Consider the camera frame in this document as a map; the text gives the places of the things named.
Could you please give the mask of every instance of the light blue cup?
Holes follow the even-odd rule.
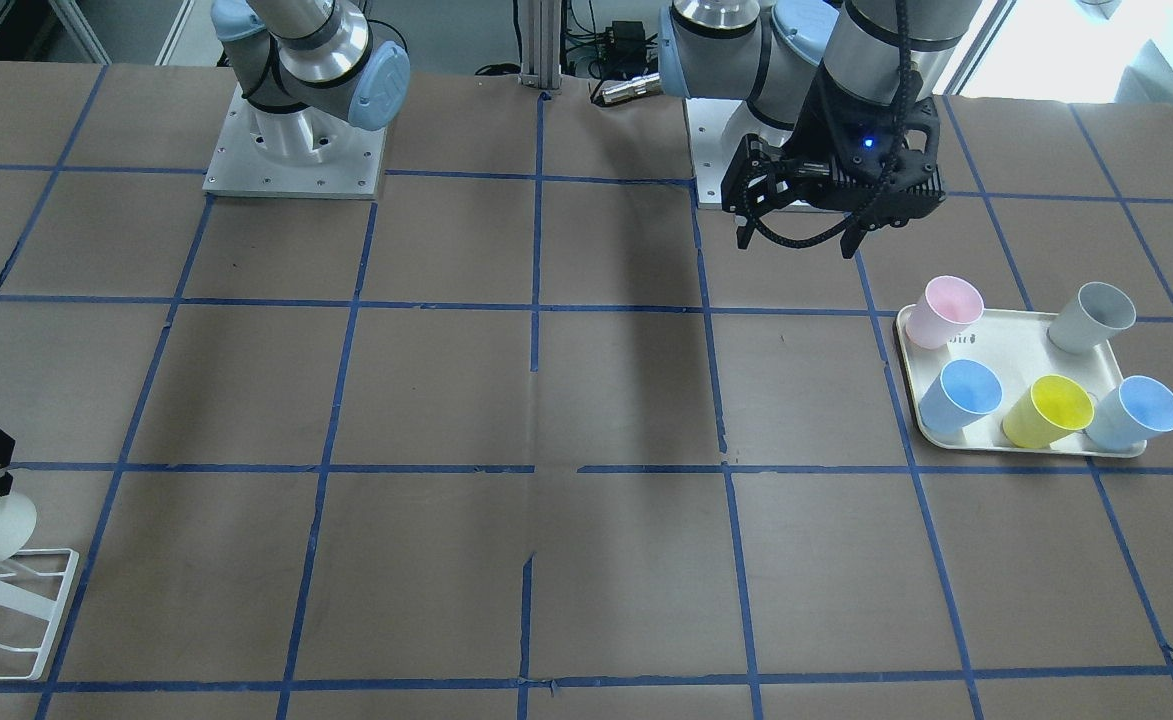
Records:
[[[985,365],[976,360],[951,360],[918,401],[924,427],[942,434],[956,433],[998,409],[1003,386]]]
[[[1172,390],[1155,379],[1133,375],[1098,402],[1093,423],[1084,432],[1106,450],[1120,451],[1172,430]]]

